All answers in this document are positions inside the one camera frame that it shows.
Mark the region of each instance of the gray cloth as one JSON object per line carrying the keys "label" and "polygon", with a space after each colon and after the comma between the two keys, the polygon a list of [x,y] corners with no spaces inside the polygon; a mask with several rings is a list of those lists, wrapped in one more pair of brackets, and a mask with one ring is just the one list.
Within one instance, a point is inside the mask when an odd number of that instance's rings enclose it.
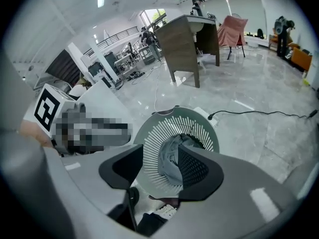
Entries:
{"label": "gray cloth", "polygon": [[158,48],[156,47],[155,43],[149,44],[149,49],[150,49],[152,55],[156,59],[160,60],[160,52],[159,52]]}
{"label": "gray cloth", "polygon": [[166,139],[159,149],[158,173],[165,175],[173,185],[183,185],[183,179],[178,168],[178,146],[191,146],[202,148],[186,134],[178,134]]}

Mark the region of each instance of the pink cloth cover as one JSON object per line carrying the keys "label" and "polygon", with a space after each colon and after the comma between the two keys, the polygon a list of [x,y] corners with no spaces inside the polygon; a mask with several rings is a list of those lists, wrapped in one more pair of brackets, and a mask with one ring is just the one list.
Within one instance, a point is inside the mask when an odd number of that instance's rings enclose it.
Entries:
{"label": "pink cloth cover", "polygon": [[227,16],[217,32],[219,46],[227,45],[230,47],[235,47],[237,45],[239,36],[241,36],[241,41],[243,45],[245,45],[244,28],[247,24],[247,21],[247,19]]}

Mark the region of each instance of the blurred object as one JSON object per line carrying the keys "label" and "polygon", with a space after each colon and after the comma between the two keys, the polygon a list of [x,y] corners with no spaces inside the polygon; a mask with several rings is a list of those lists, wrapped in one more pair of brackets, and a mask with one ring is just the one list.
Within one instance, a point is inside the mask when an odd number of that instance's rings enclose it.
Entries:
{"label": "blurred object", "polygon": [[213,14],[210,14],[209,12],[207,12],[207,17],[212,19],[212,20],[216,20],[216,16]]}
{"label": "blurred object", "polygon": [[132,128],[120,119],[92,118],[85,105],[60,114],[53,122],[55,147],[63,154],[89,154],[108,146],[125,145],[131,140]]}

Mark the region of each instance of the white pillar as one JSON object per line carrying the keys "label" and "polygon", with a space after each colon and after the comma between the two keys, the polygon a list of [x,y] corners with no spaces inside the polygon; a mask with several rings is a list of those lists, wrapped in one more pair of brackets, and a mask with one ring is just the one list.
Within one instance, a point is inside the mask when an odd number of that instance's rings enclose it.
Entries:
{"label": "white pillar", "polygon": [[92,50],[94,51],[98,60],[103,65],[104,69],[111,76],[113,81],[117,82],[119,77],[116,75],[116,73],[113,71],[113,68],[110,66],[109,62],[105,59],[103,54],[100,52],[99,47],[96,45],[95,39],[93,37],[88,37],[88,43],[91,46]]}
{"label": "white pillar", "polygon": [[103,29],[103,33],[104,33],[104,40],[109,38],[109,35],[108,35],[106,29]]}
{"label": "white pillar", "polygon": [[85,76],[85,78],[91,82],[91,84],[95,84],[95,81],[93,80],[93,76],[89,73],[88,68],[85,66],[83,61],[81,60],[81,57],[83,56],[82,52],[76,47],[76,45],[71,42],[68,45],[68,48],[66,49],[67,52],[69,52],[71,58],[73,59],[74,63],[77,65],[77,67],[80,69],[82,74]]}

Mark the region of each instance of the pink chair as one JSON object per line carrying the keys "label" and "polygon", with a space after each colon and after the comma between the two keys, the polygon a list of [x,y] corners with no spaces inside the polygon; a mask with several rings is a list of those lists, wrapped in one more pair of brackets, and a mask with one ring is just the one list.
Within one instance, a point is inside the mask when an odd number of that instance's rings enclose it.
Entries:
{"label": "pink chair", "polygon": [[219,46],[229,46],[229,54],[227,60],[230,57],[231,47],[236,46],[241,46],[241,48],[243,49],[244,57],[246,57],[243,45],[246,44],[244,38],[244,28],[247,24],[247,21],[247,19],[227,16],[224,20],[224,23],[217,31]]}

